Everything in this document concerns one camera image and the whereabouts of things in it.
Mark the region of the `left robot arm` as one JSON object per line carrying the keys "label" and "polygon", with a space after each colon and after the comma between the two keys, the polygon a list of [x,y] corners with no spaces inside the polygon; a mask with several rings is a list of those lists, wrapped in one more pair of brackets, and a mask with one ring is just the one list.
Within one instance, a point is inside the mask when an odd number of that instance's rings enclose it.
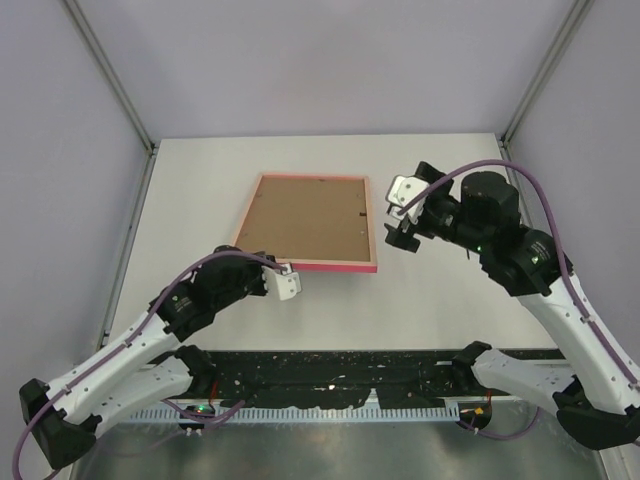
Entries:
{"label": "left robot arm", "polygon": [[212,390],[215,369],[186,340],[247,297],[286,301],[300,291],[292,265],[264,252],[222,245],[197,260],[111,343],[53,380],[33,378],[20,388],[25,428],[13,451],[13,477],[21,476],[28,439],[58,474],[137,411],[184,394],[204,397]]}

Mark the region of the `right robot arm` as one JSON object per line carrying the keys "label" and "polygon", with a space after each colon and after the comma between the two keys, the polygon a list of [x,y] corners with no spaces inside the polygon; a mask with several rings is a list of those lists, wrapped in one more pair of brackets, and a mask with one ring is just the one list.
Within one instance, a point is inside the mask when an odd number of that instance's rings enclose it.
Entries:
{"label": "right robot arm", "polygon": [[499,164],[481,160],[444,173],[422,162],[413,175],[395,176],[385,199],[397,223],[386,227],[385,241],[416,252],[422,238],[439,238],[476,254],[483,272],[536,318],[571,369],[556,373],[475,341],[454,357],[454,386],[525,400],[591,450],[637,444],[639,366],[589,304],[540,184],[529,180],[548,231],[524,223],[519,191],[495,172]]}

